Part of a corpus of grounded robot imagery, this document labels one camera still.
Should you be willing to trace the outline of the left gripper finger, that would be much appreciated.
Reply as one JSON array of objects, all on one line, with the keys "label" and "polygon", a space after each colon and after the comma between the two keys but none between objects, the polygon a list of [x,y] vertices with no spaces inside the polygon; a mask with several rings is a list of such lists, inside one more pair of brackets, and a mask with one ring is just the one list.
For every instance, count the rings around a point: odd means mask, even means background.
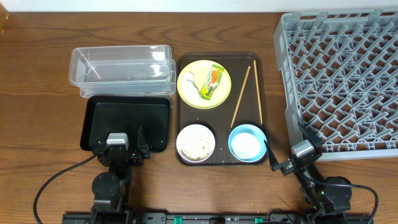
[{"label": "left gripper finger", "polygon": [[100,139],[99,139],[99,141],[98,141],[98,144],[100,144],[100,145],[103,145],[103,144],[107,145],[108,136],[109,136],[109,128],[108,128],[108,129],[105,131],[105,133],[100,137]]},{"label": "left gripper finger", "polygon": [[138,137],[137,137],[137,148],[145,149],[146,148],[146,140],[144,137],[144,131],[142,125],[139,126]]}]

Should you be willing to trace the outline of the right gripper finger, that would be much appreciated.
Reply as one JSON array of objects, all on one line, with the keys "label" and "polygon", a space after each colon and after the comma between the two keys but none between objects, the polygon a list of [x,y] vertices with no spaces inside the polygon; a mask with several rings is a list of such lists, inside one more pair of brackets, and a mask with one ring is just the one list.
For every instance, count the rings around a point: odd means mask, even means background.
[{"label": "right gripper finger", "polygon": [[301,122],[298,122],[299,129],[301,130],[305,140],[309,140],[314,148],[322,148],[323,141],[322,138],[317,136],[311,130],[306,128]]},{"label": "right gripper finger", "polygon": [[269,143],[266,140],[264,140],[264,144],[266,145],[266,148],[267,148],[271,170],[276,171],[279,169],[279,162],[277,161],[274,153],[272,152],[271,147],[269,146]]}]

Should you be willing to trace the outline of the pink bowl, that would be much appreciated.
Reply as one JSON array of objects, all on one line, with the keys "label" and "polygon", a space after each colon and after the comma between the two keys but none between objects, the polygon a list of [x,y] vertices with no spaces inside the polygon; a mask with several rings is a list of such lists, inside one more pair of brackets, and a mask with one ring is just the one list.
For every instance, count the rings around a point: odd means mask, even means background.
[{"label": "pink bowl", "polygon": [[215,135],[202,124],[188,125],[177,135],[177,152],[187,162],[199,163],[209,159],[215,146]]}]

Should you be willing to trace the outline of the white cup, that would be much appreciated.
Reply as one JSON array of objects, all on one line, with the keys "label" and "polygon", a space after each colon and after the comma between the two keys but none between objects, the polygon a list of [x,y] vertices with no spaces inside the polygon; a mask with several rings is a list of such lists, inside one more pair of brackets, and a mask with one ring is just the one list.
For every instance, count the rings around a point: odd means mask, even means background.
[{"label": "white cup", "polygon": [[256,157],[261,151],[261,146],[252,134],[240,133],[233,138],[232,149],[239,159],[246,160]]}]

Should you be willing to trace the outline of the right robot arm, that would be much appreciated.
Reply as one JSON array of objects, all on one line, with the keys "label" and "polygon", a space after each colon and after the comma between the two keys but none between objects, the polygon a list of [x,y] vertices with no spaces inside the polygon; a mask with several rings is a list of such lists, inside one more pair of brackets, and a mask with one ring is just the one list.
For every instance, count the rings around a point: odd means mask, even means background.
[{"label": "right robot arm", "polygon": [[283,175],[294,174],[300,191],[312,210],[297,216],[292,223],[347,223],[345,212],[351,209],[351,183],[344,177],[324,178],[315,162],[322,155],[322,139],[302,123],[298,124],[304,140],[293,147],[292,155],[279,163],[266,142],[270,167]]}]

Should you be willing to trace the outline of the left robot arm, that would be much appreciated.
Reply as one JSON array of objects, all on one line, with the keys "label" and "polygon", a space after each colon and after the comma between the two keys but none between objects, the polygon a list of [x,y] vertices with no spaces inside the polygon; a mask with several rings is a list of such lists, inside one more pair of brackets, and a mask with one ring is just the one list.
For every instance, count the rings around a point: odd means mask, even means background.
[{"label": "left robot arm", "polygon": [[142,126],[138,129],[135,147],[129,145],[126,133],[107,131],[93,146],[93,153],[108,171],[97,175],[92,183],[95,197],[90,222],[136,223],[135,211],[129,206],[132,168],[150,158]]}]

